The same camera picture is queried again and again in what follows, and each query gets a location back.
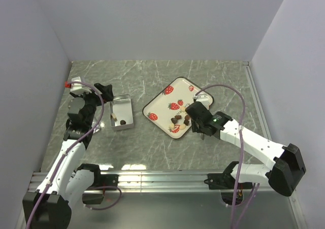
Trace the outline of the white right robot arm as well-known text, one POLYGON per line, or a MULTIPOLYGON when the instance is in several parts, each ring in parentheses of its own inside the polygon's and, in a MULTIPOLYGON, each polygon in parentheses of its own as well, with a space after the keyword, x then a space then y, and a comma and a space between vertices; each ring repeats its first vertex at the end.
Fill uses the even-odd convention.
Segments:
POLYGON ((192 131, 233 144, 261 161, 257 164, 231 162, 220 174, 208 174, 204 181, 210 189, 244 189, 253 184, 269 184, 285 197, 292 195, 306 173, 306 166, 298 146, 284 146, 270 141, 242 127, 232 117, 211 112, 200 102, 186 108, 192 122, 192 131))

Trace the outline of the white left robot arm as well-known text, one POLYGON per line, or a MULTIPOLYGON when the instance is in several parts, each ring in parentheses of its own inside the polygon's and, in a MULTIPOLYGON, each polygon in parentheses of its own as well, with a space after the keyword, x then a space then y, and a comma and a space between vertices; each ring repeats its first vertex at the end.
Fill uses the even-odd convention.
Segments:
POLYGON ((23 197, 26 228, 67 228, 72 210, 88 188, 101 186, 98 165, 78 165, 99 122, 98 107, 114 98, 112 85, 90 85, 77 79, 66 83, 73 97, 68 106, 66 131, 52 168, 34 192, 23 197))

